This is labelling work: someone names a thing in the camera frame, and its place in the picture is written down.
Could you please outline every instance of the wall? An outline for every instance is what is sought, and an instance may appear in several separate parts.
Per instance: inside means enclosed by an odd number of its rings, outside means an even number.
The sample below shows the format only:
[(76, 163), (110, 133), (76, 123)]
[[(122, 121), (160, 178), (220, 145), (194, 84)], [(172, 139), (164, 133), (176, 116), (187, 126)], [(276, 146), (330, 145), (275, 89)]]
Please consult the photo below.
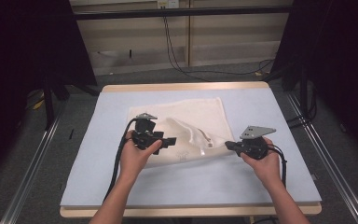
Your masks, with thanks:
[[(115, 4), (106, 3), (112, 0), (99, 1), (105, 4), (72, 1), (73, 10), (157, 8), (157, 1)], [(291, 0), (180, 0), (179, 6), (249, 7), (291, 3)], [(287, 16), (281, 13), (168, 18), (176, 60), (180, 66), (197, 66), (274, 58)], [(162, 18), (79, 21), (78, 25), (96, 75), (171, 67)]]

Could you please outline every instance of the forearm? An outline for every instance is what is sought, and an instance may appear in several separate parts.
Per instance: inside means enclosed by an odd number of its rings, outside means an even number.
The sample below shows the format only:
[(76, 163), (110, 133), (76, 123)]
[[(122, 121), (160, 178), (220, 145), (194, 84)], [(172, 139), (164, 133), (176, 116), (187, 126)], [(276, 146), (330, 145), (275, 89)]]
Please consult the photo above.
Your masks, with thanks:
[(119, 177), (90, 223), (121, 223), (127, 199), (134, 183), (135, 178)]
[(281, 223), (309, 223), (281, 181), (275, 181), (265, 187), (271, 196)]

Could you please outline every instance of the electrical outlet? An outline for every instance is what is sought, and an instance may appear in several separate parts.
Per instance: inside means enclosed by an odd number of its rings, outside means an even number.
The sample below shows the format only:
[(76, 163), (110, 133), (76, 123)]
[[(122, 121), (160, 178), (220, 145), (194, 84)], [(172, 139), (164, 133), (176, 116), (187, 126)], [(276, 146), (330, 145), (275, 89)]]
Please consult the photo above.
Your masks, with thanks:
[(168, 0), (158, 0), (157, 1), (157, 8), (168, 8)]
[(168, 8), (179, 8), (179, 0), (168, 0)]

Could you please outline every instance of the gray floor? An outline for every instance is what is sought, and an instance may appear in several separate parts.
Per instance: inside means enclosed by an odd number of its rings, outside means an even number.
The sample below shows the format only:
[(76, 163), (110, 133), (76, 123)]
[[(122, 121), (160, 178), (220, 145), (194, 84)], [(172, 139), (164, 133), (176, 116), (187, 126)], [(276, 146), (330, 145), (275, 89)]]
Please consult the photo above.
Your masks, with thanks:
[[(214, 71), (244, 72), (256, 70), (258, 63), (208, 66), (198, 69)], [(211, 73), (192, 73), (208, 81), (252, 81), (260, 77), (254, 75), (234, 76)], [(165, 69), (133, 74), (100, 76), (100, 90), (107, 84), (196, 82), (202, 81), (185, 76), (173, 69)], [(287, 119), (296, 116), (286, 92), (282, 91), (281, 81), (269, 83), (281, 110)], [(97, 98), (80, 91), (74, 91), (67, 101), (56, 133), (38, 169), (36, 179), (17, 218), (17, 223), (87, 223), (88, 219), (68, 219), (59, 214), (59, 204), (65, 182), (69, 175), (76, 153), (87, 130)], [(340, 172), (343, 174), (358, 198), (358, 145), (348, 133), (340, 129), (340, 122), (323, 100), (318, 99), (318, 114), (312, 122), (331, 153)], [(44, 134), (45, 111), (28, 109), (18, 129), (16, 141), (10, 153), (0, 164), (0, 220), (34, 155), (35, 149)], [(317, 176), (315, 184), (321, 193), (322, 213), (309, 217), (312, 223), (356, 223), (347, 203), (342, 199), (325, 165), (322, 163), (307, 133), (302, 127), (292, 129), (292, 134), (300, 148), (310, 172)], [(198, 217), (191, 223), (249, 223), (243, 217)]]

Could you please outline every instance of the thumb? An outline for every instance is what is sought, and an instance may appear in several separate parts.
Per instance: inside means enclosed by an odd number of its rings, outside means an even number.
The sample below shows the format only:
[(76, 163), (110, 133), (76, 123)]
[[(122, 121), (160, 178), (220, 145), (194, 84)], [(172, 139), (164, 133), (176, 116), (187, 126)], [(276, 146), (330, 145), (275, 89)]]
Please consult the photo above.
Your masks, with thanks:
[(162, 145), (162, 141), (161, 140), (157, 140), (156, 142), (154, 142), (150, 147), (148, 147), (145, 151), (147, 151), (147, 154), (149, 154), (149, 156), (151, 154), (153, 154), (155, 151), (157, 151)]

